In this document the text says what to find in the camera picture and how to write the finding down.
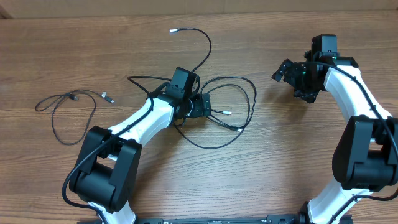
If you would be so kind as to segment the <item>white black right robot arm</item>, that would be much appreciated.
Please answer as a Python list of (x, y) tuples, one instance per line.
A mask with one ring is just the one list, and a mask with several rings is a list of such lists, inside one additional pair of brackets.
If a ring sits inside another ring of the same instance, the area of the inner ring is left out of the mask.
[(353, 57), (342, 57), (337, 37), (312, 38), (305, 61), (284, 60), (272, 75), (293, 87), (293, 96), (314, 103), (319, 92), (336, 101), (346, 127), (332, 158), (333, 178), (295, 215), (268, 215), (268, 223), (352, 223), (347, 211), (362, 199), (397, 198), (375, 193), (397, 184), (397, 118), (373, 97)]

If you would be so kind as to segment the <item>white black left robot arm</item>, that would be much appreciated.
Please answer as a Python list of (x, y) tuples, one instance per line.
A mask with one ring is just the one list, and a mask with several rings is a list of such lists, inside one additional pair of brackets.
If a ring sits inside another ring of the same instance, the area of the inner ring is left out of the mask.
[(173, 121), (204, 116), (209, 98), (200, 96), (200, 77), (177, 67), (171, 79), (147, 94), (145, 104), (128, 119), (108, 129), (92, 127), (62, 187), (94, 210), (97, 223), (135, 223), (129, 206), (142, 148)]

